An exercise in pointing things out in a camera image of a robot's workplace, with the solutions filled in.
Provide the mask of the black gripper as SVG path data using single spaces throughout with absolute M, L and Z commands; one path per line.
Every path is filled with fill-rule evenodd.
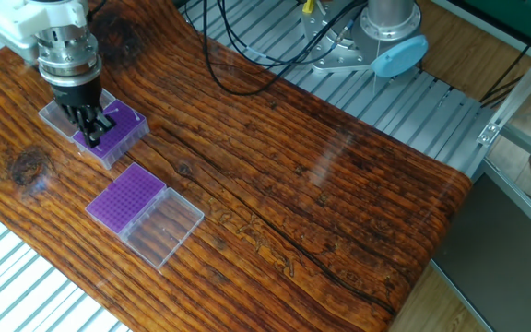
M 100 105 L 102 85 L 99 77 L 77 86 L 63 87 L 52 84 L 51 88 L 56 104 L 63 109 L 92 108 L 77 109 L 77 124 L 88 147 L 97 147 L 100 138 L 116 126 L 115 121 L 103 113 Z

